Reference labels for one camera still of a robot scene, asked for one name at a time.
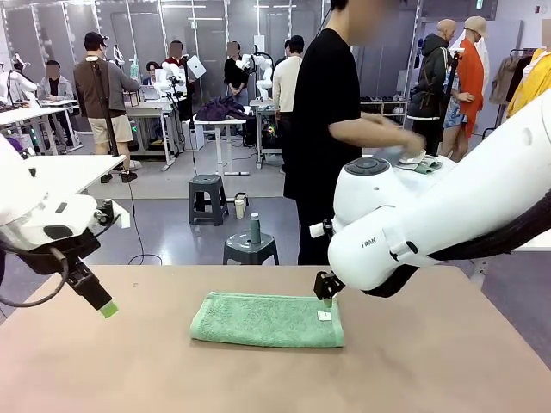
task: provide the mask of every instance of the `yellow jacket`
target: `yellow jacket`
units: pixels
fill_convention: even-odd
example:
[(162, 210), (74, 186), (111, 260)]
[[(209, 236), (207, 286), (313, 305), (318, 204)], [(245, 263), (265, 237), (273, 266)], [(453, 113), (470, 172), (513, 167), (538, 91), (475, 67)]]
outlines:
[[(538, 49), (534, 53), (532, 62), (543, 52), (543, 49)], [(551, 89), (551, 54), (544, 56), (532, 69), (526, 80), (518, 85), (518, 89), (507, 109), (507, 118), (510, 118), (548, 89)]]

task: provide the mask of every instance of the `towel tag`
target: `towel tag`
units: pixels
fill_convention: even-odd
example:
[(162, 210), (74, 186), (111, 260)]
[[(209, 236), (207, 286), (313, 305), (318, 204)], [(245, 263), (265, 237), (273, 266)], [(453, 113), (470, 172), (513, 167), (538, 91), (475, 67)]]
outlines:
[(318, 320), (319, 321), (331, 321), (331, 313), (327, 311), (318, 311)]

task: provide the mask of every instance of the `black cap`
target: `black cap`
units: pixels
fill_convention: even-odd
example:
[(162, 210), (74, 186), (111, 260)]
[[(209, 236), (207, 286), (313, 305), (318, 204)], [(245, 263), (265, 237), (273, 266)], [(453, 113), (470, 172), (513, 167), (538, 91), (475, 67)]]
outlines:
[(107, 47), (105, 44), (105, 40), (107, 39), (108, 37), (102, 36), (99, 33), (88, 32), (84, 36), (84, 48), (88, 51), (94, 51), (99, 49), (100, 46)]
[(301, 46), (304, 47), (304, 39), (298, 34), (294, 35), (289, 39), (289, 45)]

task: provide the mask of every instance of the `fluorescent light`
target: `fluorescent light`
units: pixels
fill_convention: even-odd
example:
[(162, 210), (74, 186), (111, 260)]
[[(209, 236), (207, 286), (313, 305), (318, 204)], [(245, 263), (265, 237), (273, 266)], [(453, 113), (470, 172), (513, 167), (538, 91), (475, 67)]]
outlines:
[(190, 5), (179, 5), (179, 4), (163, 4), (163, 7), (166, 9), (206, 9), (207, 6), (190, 6)]
[(188, 20), (224, 20), (222, 17), (188, 17)]

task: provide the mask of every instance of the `black shoe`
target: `black shoe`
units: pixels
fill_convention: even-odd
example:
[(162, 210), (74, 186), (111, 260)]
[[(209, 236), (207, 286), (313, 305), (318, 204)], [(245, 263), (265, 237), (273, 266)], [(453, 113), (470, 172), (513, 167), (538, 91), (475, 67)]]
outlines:
[(138, 175), (135, 172), (128, 172), (127, 174), (121, 174), (122, 183), (129, 183), (136, 179)]
[(113, 176), (111, 174), (107, 174), (107, 175), (102, 176), (102, 179), (100, 179), (100, 182), (101, 183), (108, 183), (109, 181), (111, 181), (111, 179), (113, 179)]

